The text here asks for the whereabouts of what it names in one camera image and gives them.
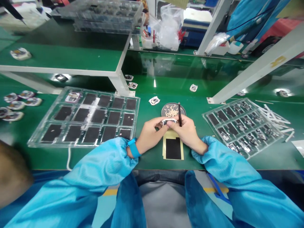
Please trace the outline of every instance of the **pen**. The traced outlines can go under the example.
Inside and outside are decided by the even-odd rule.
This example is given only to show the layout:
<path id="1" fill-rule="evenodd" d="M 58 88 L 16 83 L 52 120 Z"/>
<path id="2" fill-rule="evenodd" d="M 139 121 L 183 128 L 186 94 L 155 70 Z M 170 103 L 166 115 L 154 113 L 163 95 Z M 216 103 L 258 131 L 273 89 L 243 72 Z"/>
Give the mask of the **pen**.
<path id="1" fill-rule="evenodd" d="M 180 123 L 180 127 L 181 127 L 181 103 L 178 103 L 178 122 Z"/>

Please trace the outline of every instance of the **right hand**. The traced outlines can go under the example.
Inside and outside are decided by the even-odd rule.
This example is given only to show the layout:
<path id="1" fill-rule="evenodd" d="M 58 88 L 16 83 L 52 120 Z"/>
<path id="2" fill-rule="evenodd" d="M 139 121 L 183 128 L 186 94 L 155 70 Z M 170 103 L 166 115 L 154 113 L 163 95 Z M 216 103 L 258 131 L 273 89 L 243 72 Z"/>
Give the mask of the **right hand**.
<path id="1" fill-rule="evenodd" d="M 167 125 L 178 134 L 184 144 L 189 146 L 196 153 L 200 155 L 206 153 L 208 151 L 208 146 L 197 136 L 193 120 L 185 115 L 181 115 L 181 120 L 181 127 L 178 123 L 172 121 L 168 121 Z"/>

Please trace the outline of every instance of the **plastic tray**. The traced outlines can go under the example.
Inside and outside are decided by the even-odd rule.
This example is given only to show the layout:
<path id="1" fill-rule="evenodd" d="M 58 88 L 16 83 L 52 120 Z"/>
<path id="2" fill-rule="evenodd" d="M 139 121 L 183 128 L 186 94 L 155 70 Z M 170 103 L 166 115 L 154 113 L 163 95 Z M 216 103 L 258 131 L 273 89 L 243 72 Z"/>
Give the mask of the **plastic tray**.
<path id="1" fill-rule="evenodd" d="M 75 19 L 74 28 L 76 32 L 101 32 L 101 33 L 115 33 L 115 34 L 140 34 L 141 21 L 136 26 L 125 23 L 108 23 L 108 22 L 94 22 Z"/>
<path id="2" fill-rule="evenodd" d="M 225 145 L 246 159 L 283 137 L 248 98 L 213 109 L 204 113 L 203 117 Z M 265 139 L 258 137 L 259 131 Z"/>
<path id="3" fill-rule="evenodd" d="M 143 4 L 136 1 L 76 0 L 71 4 L 56 8 L 65 19 L 128 23 L 138 22 Z"/>
<path id="4" fill-rule="evenodd" d="M 69 93 L 80 94 L 67 102 Z M 135 134 L 140 98 L 65 87 L 28 141 L 29 147 L 96 147 Z"/>

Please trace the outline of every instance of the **green workbench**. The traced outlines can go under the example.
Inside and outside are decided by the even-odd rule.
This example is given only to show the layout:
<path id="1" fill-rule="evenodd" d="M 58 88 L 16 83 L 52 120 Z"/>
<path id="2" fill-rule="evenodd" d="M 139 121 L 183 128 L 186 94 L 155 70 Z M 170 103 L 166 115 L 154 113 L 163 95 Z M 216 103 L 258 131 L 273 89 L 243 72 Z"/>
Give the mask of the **green workbench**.
<path id="1" fill-rule="evenodd" d="M 150 84 L 147 76 L 135 76 L 139 81 L 146 85 Z M 20 93 L 24 89 L 30 89 L 16 81 L 1 76 L 2 82 L 0 96 L 4 96 L 11 92 Z M 162 83 L 169 87 L 170 77 L 155 77 L 156 85 L 150 86 L 150 90 L 145 88 L 146 93 L 138 91 L 136 94 L 141 98 L 139 114 L 136 125 L 136 137 L 139 137 L 141 129 L 145 121 L 154 117 L 160 116 L 161 108 L 168 102 L 181 102 L 186 109 L 187 115 L 192 118 L 196 125 L 197 133 L 200 137 L 204 135 L 213 135 L 211 128 L 203 119 L 202 113 L 207 112 L 219 105 L 208 104 L 206 97 L 193 96 L 189 90 L 176 89 L 171 95 L 166 94 Z M 156 95 L 161 99 L 156 106 L 151 106 L 148 100 L 155 96 L 150 93 L 151 90 L 156 92 Z M 67 149 L 51 149 L 51 148 L 29 148 L 27 141 L 36 129 L 41 119 L 50 108 L 51 104 L 56 99 L 56 95 L 38 94 L 38 97 L 43 99 L 43 103 L 38 107 L 25 107 L 25 113 L 22 120 L 17 122 L 0 121 L 0 139 L 4 142 L 13 145 L 26 158 L 28 164 L 32 169 L 65 169 L 67 162 Z M 5 106 L 7 103 L 1 100 L 0 106 Z M 284 103 L 274 102 L 269 105 L 271 109 L 286 119 L 292 122 L 292 127 L 295 129 L 295 138 L 292 140 L 303 139 L 304 119 L 299 111 L 304 110 L 304 104 L 301 103 Z M 304 169 L 304 158 L 296 150 L 291 142 L 275 143 L 269 148 L 265 149 L 260 154 L 251 158 L 249 162 L 256 169 Z M 85 156 L 91 149 L 72 148 L 72 158 L 70 167 L 73 167 L 83 156 Z M 184 145 L 184 160 L 164 160 L 162 157 L 162 141 L 160 141 L 153 149 L 145 153 L 140 159 L 136 167 L 137 169 L 204 169 L 202 165 L 196 162 L 190 153 L 190 149 Z"/>
<path id="2" fill-rule="evenodd" d="M 48 26 L 52 27 L 53 33 L 48 33 Z M 116 47 L 105 46 L 103 41 L 109 42 L 110 40 L 115 45 L 122 45 L 123 42 L 119 42 L 119 40 L 123 39 L 125 42 L 126 36 L 119 38 L 115 35 L 91 33 L 77 33 L 75 36 L 70 22 L 61 22 L 60 26 L 57 26 L 58 24 L 54 20 L 50 20 L 29 35 L 5 47 L 0 52 L 0 65 L 63 67 L 84 70 L 114 69 L 110 61 L 115 60 L 116 54 L 120 55 L 120 51 L 115 54 Z M 8 54 L 9 50 L 21 46 L 30 48 L 35 58 L 24 62 L 11 58 Z M 109 49 L 111 60 L 106 55 L 99 55 L 104 49 Z M 83 56 L 83 58 L 81 61 L 75 61 L 73 60 L 75 56 Z M 136 137 L 140 135 L 144 122 L 160 116 L 161 108 L 168 102 L 181 102 L 187 115 L 194 120 L 200 137 L 213 135 L 211 128 L 203 119 L 202 113 L 219 105 L 208 104 L 206 97 L 214 96 L 251 63 L 234 59 L 201 58 L 187 54 L 129 50 L 126 53 L 122 71 L 124 74 L 133 75 L 133 81 L 139 84 L 136 96 L 141 98 L 141 102 Z M 61 83 L 52 81 L 52 74 L 37 73 L 36 75 L 53 83 L 56 87 L 74 86 L 109 92 L 115 91 L 109 80 L 101 81 L 100 77 L 76 75 L 70 81 Z M 246 88 L 246 96 L 252 101 L 271 101 L 274 104 L 270 104 L 269 107 L 292 122 L 291 127 L 295 129 L 295 137 L 291 141 L 303 139 L 304 90 L 302 75 L 302 67 L 284 65 Z M 31 90 L 31 88 L 2 75 L 0 75 L 0 81 L 0 96 L 2 97 L 11 92 L 20 93 L 23 90 Z M 198 85 L 197 92 L 189 91 L 191 84 Z M 276 91 L 280 88 L 288 89 L 292 96 L 289 98 L 278 97 Z M 25 107 L 22 110 L 25 113 L 22 120 L 11 123 L 0 121 L 0 139 L 19 150 L 32 169 L 65 169 L 67 149 L 27 147 L 28 139 L 57 97 L 50 94 L 38 94 L 37 96 L 43 99 L 43 103 L 38 107 Z M 161 100 L 156 106 L 151 106 L 148 102 L 153 96 L 158 96 Z M 1 100 L 0 106 L 7 106 L 7 103 Z M 304 169 L 304 158 L 291 142 L 284 143 L 282 141 L 283 139 L 268 147 L 251 158 L 249 162 L 256 169 Z M 70 167 L 73 167 L 88 152 L 90 149 L 72 149 Z M 164 160 L 161 141 L 139 159 L 136 168 L 203 169 L 203 166 L 192 158 L 190 149 L 186 146 L 184 146 L 183 161 Z"/>

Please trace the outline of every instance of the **hand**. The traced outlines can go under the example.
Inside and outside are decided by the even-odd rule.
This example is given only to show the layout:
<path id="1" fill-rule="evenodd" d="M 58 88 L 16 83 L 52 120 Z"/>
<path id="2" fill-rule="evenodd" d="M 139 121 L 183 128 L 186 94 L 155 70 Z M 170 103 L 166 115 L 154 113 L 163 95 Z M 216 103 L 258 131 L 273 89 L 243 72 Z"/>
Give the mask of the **hand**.
<path id="1" fill-rule="evenodd" d="M 184 115 L 181 115 L 181 120 L 181 127 L 178 123 L 172 121 L 168 121 L 167 125 L 178 134 L 184 144 L 189 146 L 196 153 L 203 155 L 208 151 L 208 146 L 197 136 L 193 120 Z"/>
<path id="2" fill-rule="evenodd" d="M 142 132 L 135 143 L 140 154 L 155 147 L 169 129 L 169 126 L 167 125 L 162 126 L 161 121 L 163 119 L 166 119 L 166 117 L 158 117 L 145 122 Z M 134 158 L 129 147 L 127 147 L 127 154 L 130 158 Z"/>

